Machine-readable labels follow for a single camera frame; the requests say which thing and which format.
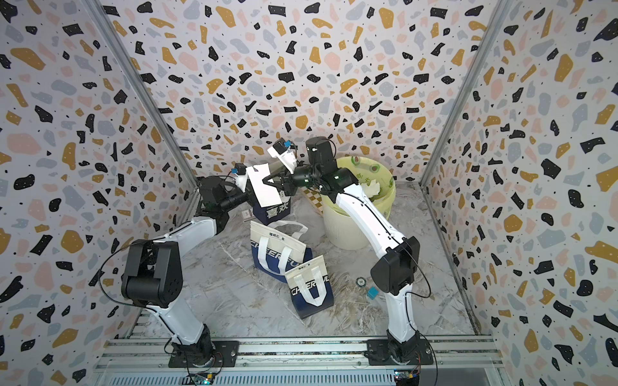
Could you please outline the navy white tote bag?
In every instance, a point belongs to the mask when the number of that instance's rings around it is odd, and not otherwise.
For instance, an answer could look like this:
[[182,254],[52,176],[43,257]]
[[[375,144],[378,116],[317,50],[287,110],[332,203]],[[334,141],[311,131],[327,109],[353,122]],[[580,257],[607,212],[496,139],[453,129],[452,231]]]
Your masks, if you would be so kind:
[[308,227],[296,221],[279,220],[270,225],[250,222],[254,267],[286,283],[286,273],[313,258],[312,250],[300,238]]

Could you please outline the white plastic trash bin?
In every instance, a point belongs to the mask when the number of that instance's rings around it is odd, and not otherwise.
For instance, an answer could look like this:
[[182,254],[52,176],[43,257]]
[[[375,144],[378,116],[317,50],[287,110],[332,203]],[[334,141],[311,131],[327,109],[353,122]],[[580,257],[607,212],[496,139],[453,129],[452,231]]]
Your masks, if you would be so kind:
[[339,213],[330,201],[323,206],[323,222],[327,238],[340,249],[357,251],[370,245],[354,220]]

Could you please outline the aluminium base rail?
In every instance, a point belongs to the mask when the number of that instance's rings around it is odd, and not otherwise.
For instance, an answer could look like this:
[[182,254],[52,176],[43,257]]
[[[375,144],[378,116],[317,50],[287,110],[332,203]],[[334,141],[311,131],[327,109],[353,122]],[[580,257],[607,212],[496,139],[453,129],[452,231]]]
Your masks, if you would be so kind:
[[508,385],[488,336],[428,336],[407,364],[386,358],[379,337],[224,338],[203,366],[165,339],[114,339],[94,385]]

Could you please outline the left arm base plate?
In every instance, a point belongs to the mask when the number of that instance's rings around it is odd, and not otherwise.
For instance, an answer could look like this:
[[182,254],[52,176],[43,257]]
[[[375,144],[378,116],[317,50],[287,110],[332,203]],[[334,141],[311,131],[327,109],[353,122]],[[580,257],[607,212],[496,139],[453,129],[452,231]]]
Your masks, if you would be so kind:
[[208,341],[205,345],[172,344],[169,368],[195,368],[207,371],[215,368],[233,368],[238,358],[240,342],[237,340]]

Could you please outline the yellow-green bin liner bag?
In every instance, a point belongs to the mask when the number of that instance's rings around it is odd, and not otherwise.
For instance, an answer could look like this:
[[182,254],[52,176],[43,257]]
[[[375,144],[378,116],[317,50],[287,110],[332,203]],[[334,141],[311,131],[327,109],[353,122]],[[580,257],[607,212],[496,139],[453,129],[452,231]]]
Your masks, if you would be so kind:
[[[348,168],[357,177],[373,205],[386,219],[389,219],[396,196],[394,177],[389,169],[378,161],[360,156],[338,158],[337,165],[339,168]],[[373,192],[374,188],[370,188],[370,185],[373,182],[379,184],[380,191],[371,196],[370,192]]]

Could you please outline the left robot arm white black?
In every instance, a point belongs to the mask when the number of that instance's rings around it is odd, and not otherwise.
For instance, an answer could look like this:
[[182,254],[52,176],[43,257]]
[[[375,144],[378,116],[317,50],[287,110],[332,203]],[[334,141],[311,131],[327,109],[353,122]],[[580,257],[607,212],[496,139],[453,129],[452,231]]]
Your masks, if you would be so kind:
[[182,258],[198,244],[221,233],[229,212],[254,202],[248,179],[218,175],[198,179],[200,201],[193,218],[153,240],[137,240],[128,247],[118,305],[146,310],[167,329],[171,361],[186,368],[203,368],[225,360],[216,353],[209,328],[201,323],[181,296]]

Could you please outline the small teal cube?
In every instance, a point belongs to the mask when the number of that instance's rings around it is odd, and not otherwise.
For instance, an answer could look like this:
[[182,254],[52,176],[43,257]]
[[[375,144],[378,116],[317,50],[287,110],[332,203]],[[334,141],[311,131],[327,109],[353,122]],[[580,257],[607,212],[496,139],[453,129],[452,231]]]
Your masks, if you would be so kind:
[[376,297],[378,297],[378,294],[379,294],[379,291],[375,287],[370,287],[370,289],[367,292],[367,296],[370,299],[375,299]]

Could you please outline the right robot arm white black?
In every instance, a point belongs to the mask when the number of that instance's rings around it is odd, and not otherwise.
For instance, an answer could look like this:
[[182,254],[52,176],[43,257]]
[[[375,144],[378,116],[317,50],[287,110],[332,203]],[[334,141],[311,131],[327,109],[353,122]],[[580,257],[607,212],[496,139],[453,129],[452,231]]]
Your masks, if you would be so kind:
[[435,354],[428,339],[418,330],[411,297],[420,243],[406,237],[389,223],[365,194],[361,182],[335,158],[332,142],[325,137],[306,141],[307,162],[296,157],[296,145],[280,139],[268,149],[279,166],[269,167],[261,183],[290,196],[298,188],[315,188],[341,208],[357,225],[376,253],[370,270],[377,288],[386,296],[389,325],[387,336],[368,345],[367,357],[377,364],[432,364]]

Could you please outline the wooden checkerboard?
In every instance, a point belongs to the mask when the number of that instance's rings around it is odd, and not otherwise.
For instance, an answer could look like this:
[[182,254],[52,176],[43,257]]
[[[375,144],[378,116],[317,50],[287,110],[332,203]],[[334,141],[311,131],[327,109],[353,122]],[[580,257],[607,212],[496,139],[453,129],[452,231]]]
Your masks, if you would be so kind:
[[317,210],[317,212],[320,215],[322,215],[323,214],[323,203],[322,203],[321,194],[316,193],[315,191],[309,188],[302,188],[301,191],[304,194],[304,196],[309,200],[312,207],[314,207],[314,209]]

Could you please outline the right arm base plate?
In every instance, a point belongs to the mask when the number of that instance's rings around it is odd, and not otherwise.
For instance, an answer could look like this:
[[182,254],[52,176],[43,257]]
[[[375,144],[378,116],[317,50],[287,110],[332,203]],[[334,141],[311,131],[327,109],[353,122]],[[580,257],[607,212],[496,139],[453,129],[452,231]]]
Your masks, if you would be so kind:
[[422,337],[413,337],[403,344],[396,339],[370,339],[366,343],[364,356],[371,366],[413,366],[434,363],[430,345]]

